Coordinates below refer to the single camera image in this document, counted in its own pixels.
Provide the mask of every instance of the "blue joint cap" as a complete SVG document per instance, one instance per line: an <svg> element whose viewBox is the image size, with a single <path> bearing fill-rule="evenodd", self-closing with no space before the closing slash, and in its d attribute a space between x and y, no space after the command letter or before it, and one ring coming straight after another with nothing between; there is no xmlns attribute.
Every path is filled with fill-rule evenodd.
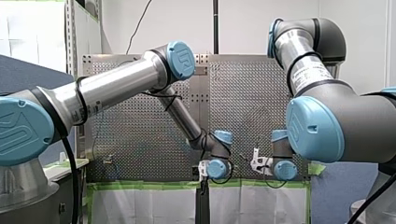
<svg viewBox="0 0 396 224"><path fill-rule="evenodd" d="M52 119L41 106L0 97L0 166L37 158L51 144L53 135Z"/></svg>
<svg viewBox="0 0 396 224"><path fill-rule="evenodd" d="M219 139L221 142L231 145L233 143L233 134L223 131L223 130L215 130L215 137Z"/></svg>
<svg viewBox="0 0 396 224"><path fill-rule="evenodd" d="M396 94L396 87L386 87L385 89L382 90L382 92L389 92Z"/></svg>
<svg viewBox="0 0 396 224"><path fill-rule="evenodd" d="M227 166L221 160L214 159L206 167L207 175L213 179L222 179L227 175Z"/></svg>
<svg viewBox="0 0 396 224"><path fill-rule="evenodd" d="M186 80L194 74L194 54L184 42L174 41L169 43L166 49L166 57L176 79Z"/></svg>
<svg viewBox="0 0 396 224"><path fill-rule="evenodd" d="M278 180L292 180L297 176L297 166L291 161L280 161L274 166L274 175Z"/></svg>
<svg viewBox="0 0 396 224"><path fill-rule="evenodd" d="M273 130L271 142L277 142L288 137L288 130Z"/></svg>
<svg viewBox="0 0 396 224"><path fill-rule="evenodd" d="M311 161L339 161L345 148L344 133L332 111L321 101L300 96L286 109L291 147Z"/></svg>

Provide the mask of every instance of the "metal frame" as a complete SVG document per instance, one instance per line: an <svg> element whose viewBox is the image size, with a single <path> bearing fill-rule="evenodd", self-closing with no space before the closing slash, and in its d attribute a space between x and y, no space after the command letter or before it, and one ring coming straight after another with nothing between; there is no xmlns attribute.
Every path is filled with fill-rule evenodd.
<svg viewBox="0 0 396 224"><path fill-rule="evenodd" d="M66 60L67 73L76 78L77 68L77 41L75 25L75 0L66 0L65 18L66 18Z"/></svg>
<svg viewBox="0 0 396 224"><path fill-rule="evenodd" d="M84 76L91 76L99 72L100 69L102 69L100 71L105 71L114 67L115 64L138 58L139 55L85 55L83 56ZM249 161L252 159L253 148L256 146L261 148L262 156L270 156L272 153L271 143L269 138L264 136L268 137L273 129L283 128L284 126L284 116L280 114L285 112L287 102L289 101L284 72L275 62L267 60L266 56L196 54L195 59L197 66L196 74L189 80L188 95L183 96L185 104L188 104L192 116L202 128L208 131L226 129L235 134L235 142L232 148L235 151L232 160L237 167L235 177L262 179L261 175L251 171ZM233 85L233 89L230 89L221 86L221 83L224 85L235 85ZM232 95L233 97L240 95L241 97L235 99L233 97L224 98L231 99L232 101L224 101L220 104L219 102L222 101L222 97L227 95ZM250 99L252 95L257 96L255 98L256 100ZM130 106L128 104L121 104L121 107ZM222 114L224 108L232 111L232 114ZM244 116L251 117L245 119L245 128L242 127L243 125L241 126L242 123L240 122ZM82 158L93 159L90 145L92 144L92 139L95 137L94 133L91 132L92 127L95 126L95 122L97 121L93 119L89 120L87 125L80 127L78 130L78 155ZM170 118L168 125L173 125L173 121ZM200 152L190 151L189 153L190 165L184 162L184 165L178 168L187 169L191 173L191 167L198 164ZM99 163L112 162L112 159L102 159L102 161L92 162L91 168L96 169L100 167L100 169L103 169L103 164ZM182 160L186 160L186 158L180 158L180 161L174 162L182 163ZM298 180L307 179L308 161L300 157L295 157L295 161L300 171ZM157 177L157 175L154 178L149 176L147 179L154 181L189 180L187 175L184 175L182 178L177 178L175 174L164 176L164 178ZM89 181L111 181L113 179L97 179L94 177L89 178ZM137 176L136 179L145 179L145 177Z"/></svg>

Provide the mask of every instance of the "cable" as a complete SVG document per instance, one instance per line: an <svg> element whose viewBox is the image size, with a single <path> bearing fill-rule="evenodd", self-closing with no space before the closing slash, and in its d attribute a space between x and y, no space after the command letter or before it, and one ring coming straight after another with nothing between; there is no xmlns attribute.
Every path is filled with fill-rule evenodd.
<svg viewBox="0 0 396 224"><path fill-rule="evenodd" d="M179 98L180 100L183 100L183 97L181 95L177 95L177 91L175 91L175 94L173 95L156 95L148 92L140 92L141 94L147 95L147 96L152 96L152 97L157 97L157 98L169 98L172 97L171 102L166 106L164 111L168 111L169 107L172 105L172 103L176 100L176 98Z"/></svg>
<svg viewBox="0 0 396 224"><path fill-rule="evenodd" d="M355 223L356 220L358 220L358 217L363 213L363 211L373 202L375 199L377 199L382 193L385 192L394 182L396 181L396 174L391 176L387 182L385 182L384 185L381 186L369 199L364 202L361 207L356 211L356 213L350 218L347 224L353 224Z"/></svg>
<svg viewBox="0 0 396 224"><path fill-rule="evenodd" d="M93 138L93 141L92 141L92 148L91 148L91 151L92 151L92 157L93 157L94 160L96 160L96 158L95 158L95 145L96 145L96 140L98 139L99 133L100 133L100 131L101 131L101 129L102 129L102 123L103 123L104 117L105 117L105 111L102 111L102 118L101 118L101 121L99 122L99 127L98 127L98 130L96 131L96 135L95 135L95 137Z"/></svg>
<svg viewBox="0 0 396 224"><path fill-rule="evenodd" d="M72 223L78 223L78 208L79 208L79 193L78 193L78 170L76 166L76 160L74 158L73 150L70 147L69 140L67 137L62 138L62 142L64 143L64 149L66 150L67 157L70 162L70 170L72 172L72 182L73 182L73 215L72 215Z"/></svg>
<svg viewBox="0 0 396 224"><path fill-rule="evenodd" d="M134 39L134 36L136 35L137 30L139 29L140 22L142 22L143 18L144 18L145 15L146 15L146 12L147 12L147 10L148 10L148 8L149 8L149 4L151 3L151 1L152 1L152 0L148 0L148 3L146 4L145 10L143 11L143 14L142 14L142 16L140 17L140 20L139 20L139 22L138 22L137 25L136 25L136 29L134 29L134 33L131 35L131 38L129 39L129 46L128 46L128 49L126 50L125 54L128 54L128 53L129 53L129 49L131 48L131 45L132 45L132 40Z"/></svg>
<svg viewBox="0 0 396 224"><path fill-rule="evenodd" d="M213 183L215 183L215 184L226 184L231 178L233 178L233 169L234 169L234 166L233 166L233 163L232 163L231 161L228 161L228 162L231 164L231 172L230 172L230 174L228 175L227 179L225 179L223 182L217 182L215 179L211 178L210 180L211 180Z"/></svg>
<svg viewBox="0 0 396 224"><path fill-rule="evenodd" d="M268 168L268 165L267 165L267 162L270 160L270 158L268 157L267 158L267 160L265 160L265 164L264 164L264 166L263 166L263 168L264 168L264 182L265 182L265 184L268 186L268 187L270 187L271 189L280 189L280 188L282 188L283 186L285 186L286 185L286 183L288 183L288 181L284 181L281 185L279 185L279 186L272 186L272 185L270 185L270 183L268 183L268 181L267 181L267 178L266 178L266 174L265 174L265 169L267 169Z"/></svg>
<svg viewBox="0 0 396 224"><path fill-rule="evenodd" d="M81 115L81 122L78 123L78 124L76 124L76 126L81 126L81 125L83 125L85 122L87 122L88 115L89 115L89 114L88 114L87 103L85 102L84 97L82 96L82 93L81 93L81 90L80 90L80 88L81 88L81 80L84 79L84 78L87 78L87 77L79 77L79 78L77 78L77 80L76 80L76 93L77 93L77 96L78 96L79 101L81 102L82 111L84 112L84 113Z"/></svg>

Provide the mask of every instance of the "pegboard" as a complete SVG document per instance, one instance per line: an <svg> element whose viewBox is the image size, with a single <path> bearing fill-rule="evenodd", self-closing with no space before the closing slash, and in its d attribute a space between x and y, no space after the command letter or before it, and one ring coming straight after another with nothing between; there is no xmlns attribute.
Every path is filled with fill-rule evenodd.
<svg viewBox="0 0 396 224"><path fill-rule="evenodd" d="M271 131L285 127L289 101L286 76L273 60L252 55L195 55L199 66L193 78L174 83L201 127L233 133L235 177L262 179L249 166L253 148L270 156ZM86 55L86 76L137 60L138 55ZM90 119L79 144L94 159L88 181L192 180L199 160L183 133L156 98L136 95ZM113 157L112 164L104 164ZM307 161L294 158L299 178L307 176Z"/></svg>
<svg viewBox="0 0 396 224"><path fill-rule="evenodd" d="M210 55L208 71L210 130L233 133L235 176L262 179L250 161L254 147L271 156L272 130L285 129L286 75L274 60L253 55ZM307 176L307 161L295 156L294 162L299 178Z"/></svg>
<svg viewBox="0 0 396 224"><path fill-rule="evenodd" d="M84 73L93 76L138 58L85 55ZM173 87L190 108L190 82L178 82ZM87 172L89 182L192 179L194 152L155 97L138 94L99 113L86 123L84 133L85 150L93 159ZM112 162L106 164L110 156Z"/></svg>

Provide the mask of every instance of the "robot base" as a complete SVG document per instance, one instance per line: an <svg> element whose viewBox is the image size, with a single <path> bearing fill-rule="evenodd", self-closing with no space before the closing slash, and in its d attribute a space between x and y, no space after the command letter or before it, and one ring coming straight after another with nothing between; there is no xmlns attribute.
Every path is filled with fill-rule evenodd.
<svg viewBox="0 0 396 224"><path fill-rule="evenodd" d="M0 209L0 223L18 224L59 224L59 186L49 183L48 193L33 200Z"/></svg>

